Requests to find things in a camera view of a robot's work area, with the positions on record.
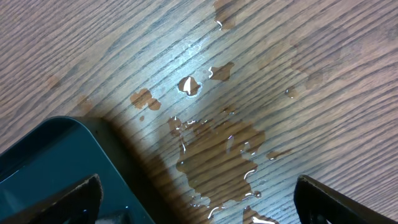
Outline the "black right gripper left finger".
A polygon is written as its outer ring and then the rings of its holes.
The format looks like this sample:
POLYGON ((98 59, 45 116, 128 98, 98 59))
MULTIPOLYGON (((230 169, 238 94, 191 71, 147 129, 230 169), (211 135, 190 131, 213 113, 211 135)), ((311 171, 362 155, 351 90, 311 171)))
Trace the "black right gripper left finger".
POLYGON ((92 174, 1 221, 3 224, 89 223, 97 220, 103 199, 98 174, 92 174))

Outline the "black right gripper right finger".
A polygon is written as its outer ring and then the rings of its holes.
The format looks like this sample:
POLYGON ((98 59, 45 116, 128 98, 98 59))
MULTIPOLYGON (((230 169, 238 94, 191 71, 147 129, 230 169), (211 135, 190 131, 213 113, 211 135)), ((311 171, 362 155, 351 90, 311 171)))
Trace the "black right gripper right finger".
POLYGON ((302 224, 397 224, 307 175, 297 179, 294 204, 302 224))

